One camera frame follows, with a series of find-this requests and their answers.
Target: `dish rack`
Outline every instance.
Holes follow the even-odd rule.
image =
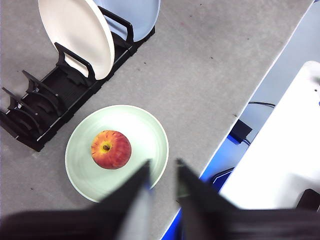
[[[117,69],[130,58],[153,34],[155,28],[142,40],[134,42],[133,26],[127,20],[99,6],[106,17],[117,21],[127,29],[126,40],[111,32],[114,43],[113,67],[104,79],[96,80],[89,62],[58,42],[58,61],[42,80],[27,71],[22,73],[28,80],[28,89],[23,97],[16,96],[2,88],[10,97],[8,111],[0,111],[0,125],[19,142],[40,152],[45,143],[67,123],[75,112],[107,82]],[[65,54],[77,60],[88,70],[88,76],[71,67],[65,61]]]

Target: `white plate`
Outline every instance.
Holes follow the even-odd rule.
[[[133,40],[137,42],[146,37],[155,26],[161,0],[94,0],[94,2],[129,21],[133,26]],[[111,31],[125,40],[127,29],[108,17],[106,19]]]
[[[99,167],[91,157],[91,143],[104,130],[124,134],[131,144],[131,157],[121,168]],[[151,187],[162,176],[169,144],[160,122],[149,112],[130,105],[102,108],[86,117],[73,131],[65,151],[65,168],[74,188],[87,199],[99,202],[120,187],[142,166],[150,164]]]
[[[93,0],[38,0],[43,26],[52,42],[88,61],[97,80],[110,72],[115,46],[108,23]],[[65,61],[86,77],[87,68],[66,55]]]

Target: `red apple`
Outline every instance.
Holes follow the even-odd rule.
[[[91,156],[104,169],[118,169],[128,162],[131,145],[121,132],[102,131],[92,141]]]

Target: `white surface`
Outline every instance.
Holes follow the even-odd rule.
[[[110,72],[114,41],[104,16],[93,0],[38,0],[43,26],[52,42],[88,61],[97,80]],[[87,68],[66,55],[65,61],[88,76]]]
[[[131,157],[119,169],[99,167],[91,157],[91,143],[104,130],[121,132],[131,144]],[[168,155],[166,132],[153,115],[139,107],[114,105],[95,111],[75,128],[66,146],[65,168],[74,188],[89,200],[99,202],[121,186],[146,159],[152,159],[153,188],[166,168]]]
[[[155,26],[161,4],[161,0],[94,0],[94,2],[129,21],[133,27],[135,42],[146,37]],[[106,19],[111,31],[125,40],[127,28],[108,17]]]
[[[220,194],[243,209],[296,207],[320,192],[320,63],[303,65]]]

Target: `black cable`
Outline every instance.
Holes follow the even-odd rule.
[[[268,102],[262,102],[262,101],[250,101],[249,104],[260,104],[260,105],[265,105],[269,107],[275,107],[276,105],[273,103],[268,103]]]
[[[251,142],[250,142],[247,138],[243,139],[243,142],[244,142],[245,144],[247,144],[248,146],[251,145]]]

